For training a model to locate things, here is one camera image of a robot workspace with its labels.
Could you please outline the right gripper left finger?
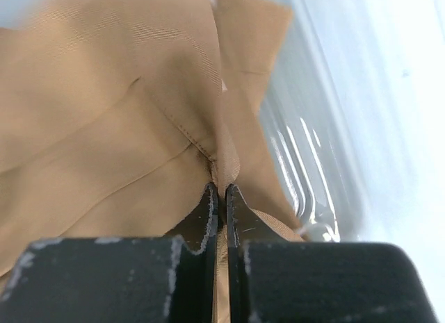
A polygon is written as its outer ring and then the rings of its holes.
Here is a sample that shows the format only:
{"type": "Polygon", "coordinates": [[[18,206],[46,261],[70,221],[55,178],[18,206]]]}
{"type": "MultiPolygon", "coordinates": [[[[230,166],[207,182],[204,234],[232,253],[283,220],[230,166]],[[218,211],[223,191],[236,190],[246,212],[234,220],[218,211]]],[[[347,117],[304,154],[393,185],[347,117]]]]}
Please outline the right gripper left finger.
{"type": "Polygon", "coordinates": [[[217,230],[210,183],[161,237],[32,242],[1,294],[1,321],[211,322],[217,230]]]}

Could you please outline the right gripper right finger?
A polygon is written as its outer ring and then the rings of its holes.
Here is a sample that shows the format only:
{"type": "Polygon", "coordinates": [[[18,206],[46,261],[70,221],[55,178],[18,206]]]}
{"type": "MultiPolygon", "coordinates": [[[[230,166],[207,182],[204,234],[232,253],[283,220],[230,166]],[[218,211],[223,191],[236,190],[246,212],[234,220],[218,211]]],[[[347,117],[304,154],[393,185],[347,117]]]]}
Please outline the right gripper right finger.
{"type": "Polygon", "coordinates": [[[226,191],[233,322],[435,322],[412,261],[387,243],[288,242],[226,191]]]}

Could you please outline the tan cloth garment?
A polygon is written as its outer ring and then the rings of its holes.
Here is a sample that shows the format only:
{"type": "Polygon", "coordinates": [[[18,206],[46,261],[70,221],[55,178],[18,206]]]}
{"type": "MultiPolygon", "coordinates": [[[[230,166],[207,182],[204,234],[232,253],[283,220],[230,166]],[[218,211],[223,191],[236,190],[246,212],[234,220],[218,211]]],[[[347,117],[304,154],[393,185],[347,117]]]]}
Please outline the tan cloth garment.
{"type": "Polygon", "coordinates": [[[46,0],[1,30],[1,294],[47,238],[152,238],[218,193],[213,319],[230,319],[226,191],[286,241],[259,111],[292,18],[269,0],[46,0]]]}

